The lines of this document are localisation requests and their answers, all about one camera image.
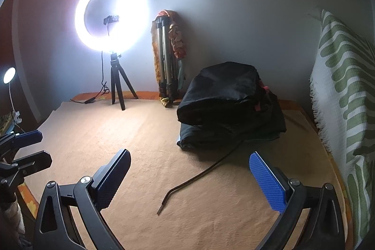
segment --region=green and white striped pillow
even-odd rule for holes
[[[322,12],[322,23],[313,107],[346,182],[358,245],[375,223],[375,47],[330,12]]]

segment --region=bed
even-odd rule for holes
[[[180,128],[176,108],[164,108],[152,96],[127,100],[124,112],[107,99],[89,105],[64,102],[52,112],[39,129],[43,141],[17,155],[46,150],[52,156],[51,168],[26,178],[36,201],[48,181],[76,183],[126,148],[132,155],[131,168],[109,208],[102,211],[126,249],[254,249],[278,217],[249,170],[249,156],[256,149],[305,185],[334,185],[350,249],[350,211],[340,177],[314,125],[291,101],[280,101],[285,134],[271,142],[244,144],[212,172],[174,193],[162,214],[156,215],[170,188],[209,167],[229,148],[182,151],[176,145]],[[86,247],[95,249],[78,211],[73,213]],[[293,248],[306,217],[304,211],[286,249]]]

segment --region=glowing ring light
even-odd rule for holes
[[[117,0],[116,15],[120,21],[111,27],[110,36],[92,36],[85,26],[84,15],[90,0],[80,0],[75,11],[78,37],[88,47],[99,51],[121,53],[132,47],[148,24],[147,0]]]

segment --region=white wall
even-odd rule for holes
[[[30,110],[34,115],[35,120],[39,123],[43,118],[39,111],[38,106],[35,103],[34,96],[31,93],[30,86],[26,77],[21,51],[19,48],[19,35],[18,35],[18,0],[13,0],[13,7],[12,7],[12,45],[13,45],[13,54],[14,54],[14,61],[16,63],[17,74],[19,77],[19,81],[21,82],[21,86],[26,97],[26,101],[29,104]]]
[[[19,46],[42,116],[77,93],[100,89],[100,53],[78,39],[79,0],[19,0]],[[227,60],[254,65],[280,98],[309,108],[309,76],[320,35],[319,9],[330,10],[372,40],[370,0],[149,0],[149,24],[161,9],[179,12],[187,44],[187,80]],[[121,58],[136,90],[156,91],[149,30]],[[109,55],[105,79],[109,81]]]

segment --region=black bag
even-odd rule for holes
[[[201,148],[242,140],[272,140],[285,132],[277,97],[255,67],[226,62],[202,69],[177,109],[178,145]]]

